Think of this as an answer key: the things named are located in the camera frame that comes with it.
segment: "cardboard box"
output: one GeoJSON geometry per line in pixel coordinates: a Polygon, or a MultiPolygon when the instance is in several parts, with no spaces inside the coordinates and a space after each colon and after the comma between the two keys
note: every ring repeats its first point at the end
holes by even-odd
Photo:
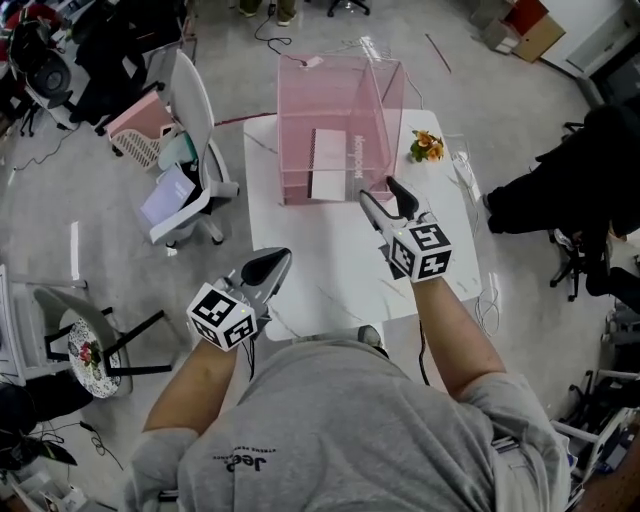
{"type": "Polygon", "coordinates": [[[484,44],[494,52],[509,55],[520,43],[520,36],[500,20],[493,20],[489,26],[482,31],[482,40],[484,44]]]}
{"type": "Polygon", "coordinates": [[[551,16],[546,15],[522,36],[513,53],[527,62],[535,62],[564,34],[562,27],[551,16]]]}

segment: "black cable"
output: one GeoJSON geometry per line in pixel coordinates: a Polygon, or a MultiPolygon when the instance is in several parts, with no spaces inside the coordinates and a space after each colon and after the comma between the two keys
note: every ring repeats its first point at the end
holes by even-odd
{"type": "Polygon", "coordinates": [[[100,455],[100,457],[104,457],[105,454],[109,454],[113,460],[116,461],[116,464],[118,465],[118,467],[120,468],[121,471],[124,471],[124,468],[122,467],[122,464],[120,464],[120,461],[118,460],[118,458],[113,454],[113,452],[111,450],[109,450],[104,443],[102,442],[102,437],[100,437],[100,434],[98,433],[98,431],[93,428],[91,425],[89,425],[88,423],[85,423],[84,421],[77,421],[75,423],[69,423],[67,425],[62,425],[61,427],[57,427],[54,428],[53,425],[51,425],[51,428],[49,430],[42,430],[41,432],[39,432],[40,434],[40,441],[49,441],[51,443],[55,443],[55,444],[64,444],[65,440],[63,437],[60,437],[57,432],[58,430],[61,430],[63,428],[67,428],[67,427],[73,427],[74,425],[80,425],[83,429],[88,430],[89,432],[91,432],[91,443],[93,444],[93,446],[96,449],[96,452],[98,453],[98,455],[100,455]]]}
{"type": "MultiPolygon", "coordinates": [[[[49,112],[46,108],[45,111],[49,113],[49,115],[51,116],[51,118],[55,121],[55,118],[53,117],[53,115],[51,114],[51,112],[49,112]]],[[[78,127],[75,130],[71,130],[71,132],[67,133],[64,137],[62,137],[59,141],[58,141],[58,146],[56,147],[56,149],[52,152],[52,153],[48,153],[44,156],[44,158],[40,161],[36,160],[36,157],[31,158],[25,165],[23,165],[22,167],[14,167],[13,170],[14,171],[24,171],[27,167],[29,167],[29,165],[31,165],[31,162],[35,162],[36,165],[42,165],[44,163],[44,161],[49,158],[50,156],[55,155],[58,151],[60,151],[60,148],[62,147],[62,142],[67,138],[70,137],[71,135],[73,135],[74,133],[76,133],[78,131],[78,128],[80,128],[80,125],[78,125],[78,127]]]]}
{"type": "Polygon", "coordinates": [[[256,367],[256,345],[253,338],[249,340],[249,348],[251,352],[251,374],[249,375],[249,380],[253,380],[253,374],[256,367]]]}
{"type": "Polygon", "coordinates": [[[420,365],[420,373],[422,373],[422,380],[427,386],[430,386],[429,379],[427,378],[427,373],[424,371],[424,361],[422,358],[424,357],[424,352],[427,350],[427,342],[424,337],[424,331],[422,330],[422,322],[420,322],[420,355],[418,356],[418,365],[420,365]]]}
{"type": "Polygon", "coordinates": [[[245,342],[242,342],[242,348],[244,348],[244,352],[245,354],[247,354],[247,362],[249,363],[249,380],[253,379],[253,374],[255,371],[255,361],[256,361],[256,357],[255,357],[255,343],[253,341],[253,338],[249,338],[249,348],[247,349],[247,346],[245,345],[245,342]]]}
{"type": "MultiPolygon", "coordinates": [[[[271,46],[271,42],[272,42],[272,41],[277,41],[278,43],[280,43],[280,44],[282,44],[282,45],[284,45],[284,46],[290,46],[290,45],[291,45],[291,43],[293,43],[293,39],[291,39],[290,37],[270,37],[270,38],[268,38],[268,39],[265,39],[265,38],[263,38],[263,37],[258,37],[258,32],[260,32],[260,29],[261,29],[262,27],[264,27],[264,26],[269,22],[269,20],[270,20],[270,19],[271,19],[271,17],[274,15],[274,13],[275,13],[275,5],[274,5],[273,3],[271,3],[271,4],[269,4],[269,10],[267,11],[267,19],[266,19],[266,20],[264,20],[264,21],[262,22],[262,25],[260,25],[260,26],[256,29],[256,31],[255,31],[255,32],[254,32],[254,34],[253,34],[253,37],[254,37],[255,39],[257,39],[258,41],[262,41],[262,42],[267,43],[267,46],[269,47],[269,49],[270,49],[270,50],[273,50],[273,51],[274,51],[274,52],[276,52],[278,55],[282,55],[282,52],[280,52],[278,49],[276,49],[276,48],[274,48],[273,46],[271,46]]],[[[302,59],[296,59],[296,58],[291,57],[291,56],[289,56],[289,55],[284,55],[284,57],[286,57],[287,59],[290,59],[290,60],[295,60],[295,61],[297,61],[297,62],[300,62],[304,67],[307,67],[307,63],[306,63],[304,60],[302,60],[302,59]]]]}
{"type": "Polygon", "coordinates": [[[111,455],[111,458],[113,458],[113,460],[116,461],[116,464],[120,468],[120,471],[124,471],[124,468],[122,467],[122,464],[120,464],[120,461],[111,452],[111,450],[109,450],[109,448],[107,448],[102,442],[102,438],[100,437],[100,434],[98,434],[98,432],[96,432],[95,430],[93,432],[95,435],[91,436],[91,442],[93,443],[93,446],[96,447],[96,451],[98,452],[98,455],[100,455],[100,457],[104,457],[104,454],[108,453],[109,455],[111,455]]]}

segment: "shoe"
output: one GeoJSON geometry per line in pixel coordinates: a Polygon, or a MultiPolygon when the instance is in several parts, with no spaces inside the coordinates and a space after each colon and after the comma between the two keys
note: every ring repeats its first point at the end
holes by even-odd
{"type": "Polygon", "coordinates": [[[370,347],[382,347],[382,338],[372,325],[363,325],[358,329],[358,341],[370,347]]]}
{"type": "Polygon", "coordinates": [[[243,10],[242,8],[238,7],[238,12],[242,15],[244,15],[245,18],[253,18],[256,14],[258,14],[258,12],[247,12],[245,10],[243,10]]]}
{"type": "Polygon", "coordinates": [[[287,21],[278,20],[278,26],[279,27],[288,27],[289,25],[291,25],[291,22],[294,19],[296,19],[296,15],[295,14],[291,18],[289,18],[287,21]]]}
{"type": "Polygon", "coordinates": [[[553,230],[553,237],[556,239],[556,242],[558,242],[560,245],[564,245],[568,250],[573,251],[575,249],[575,246],[573,245],[571,239],[559,229],[553,230]]]}

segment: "orange flower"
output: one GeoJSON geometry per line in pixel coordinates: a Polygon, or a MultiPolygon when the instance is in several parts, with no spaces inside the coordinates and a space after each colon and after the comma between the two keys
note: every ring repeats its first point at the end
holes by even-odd
{"type": "Polygon", "coordinates": [[[437,142],[429,151],[427,151],[427,160],[429,160],[429,162],[437,162],[438,160],[442,160],[443,156],[444,148],[437,142]]]}
{"type": "Polygon", "coordinates": [[[433,137],[429,132],[425,132],[424,130],[420,130],[416,133],[416,139],[418,139],[418,145],[422,148],[427,148],[433,142],[433,137]]]}

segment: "transparent acrylic box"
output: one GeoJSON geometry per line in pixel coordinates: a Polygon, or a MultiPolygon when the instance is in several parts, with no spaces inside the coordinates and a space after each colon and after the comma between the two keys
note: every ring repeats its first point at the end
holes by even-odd
{"type": "Polygon", "coordinates": [[[282,56],[278,144],[285,204],[391,198],[405,72],[395,60],[282,56]],[[300,59],[308,62],[303,66],[300,59]]]}

